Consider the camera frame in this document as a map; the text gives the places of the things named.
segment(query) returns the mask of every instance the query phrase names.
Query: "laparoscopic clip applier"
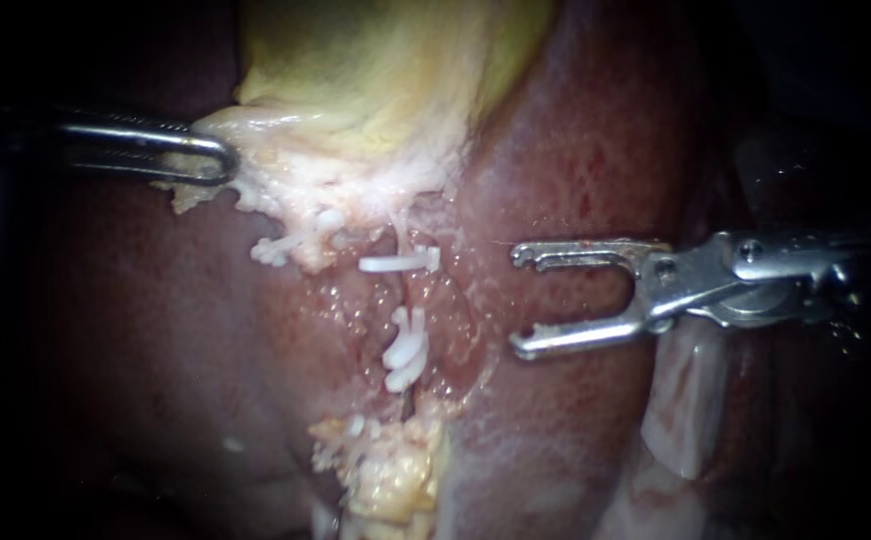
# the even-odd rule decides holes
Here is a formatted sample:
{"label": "laparoscopic clip applier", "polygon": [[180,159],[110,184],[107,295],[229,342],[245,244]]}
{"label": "laparoscopic clip applier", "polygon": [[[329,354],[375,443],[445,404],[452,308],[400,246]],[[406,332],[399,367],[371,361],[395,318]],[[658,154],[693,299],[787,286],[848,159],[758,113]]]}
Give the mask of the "laparoscopic clip applier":
{"label": "laparoscopic clip applier", "polygon": [[510,341],[519,357],[535,360],[661,334],[682,315],[737,328],[826,320],[835,306],[823,289],[850,287],[852,268],[870,250],[871,237],[860,233],[718,232],[686,251],[631,239],[521,243],[511,251],[516,267],[620,267],[634,281],[634,294],[618,315],[535,324],[531,334]]}

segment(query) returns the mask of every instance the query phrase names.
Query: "metal screw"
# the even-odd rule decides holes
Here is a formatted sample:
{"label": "metal screw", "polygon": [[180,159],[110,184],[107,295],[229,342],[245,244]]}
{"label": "metal screw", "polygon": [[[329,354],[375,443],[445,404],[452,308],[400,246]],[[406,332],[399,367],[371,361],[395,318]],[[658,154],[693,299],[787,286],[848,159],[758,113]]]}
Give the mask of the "metal screw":
{"label": "metal screw", "polygon": [[678,266],[672,259],[662,259],[655,263],[655,275],[660,279],[673,277],[678,273]]}
{"label": "metal screw", "polygon": [[757,240],[746,240],[742,242],[742,245],[738,246],[738,255],[745,260],[745,262],[755,262],[755,259],[760,257],[762,254],[762,245],[758,243]]}

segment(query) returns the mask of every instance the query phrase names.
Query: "clip applier jaw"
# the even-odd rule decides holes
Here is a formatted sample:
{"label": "clip applier jaw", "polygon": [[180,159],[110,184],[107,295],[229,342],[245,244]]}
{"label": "clip applier jaw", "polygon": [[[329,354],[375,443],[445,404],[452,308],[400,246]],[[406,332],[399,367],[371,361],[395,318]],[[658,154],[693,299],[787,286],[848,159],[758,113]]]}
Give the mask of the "clip applier jaw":
{"label": "clip applier jaw", "polygon": [[851,235],[743,235],[718,232],[701,246],[673,252],[657,241],[527,242],[512,249],[512,264],[554,268],[617,266],[628,271],[634,294],[618,315],[568,324],[535,324],[512,334],[524,360],[584,351],[670,330],[683,314],[723,327],[755,328],[783,320],[822,320],[829,307],[816,284],[833,265],[859,253]]}

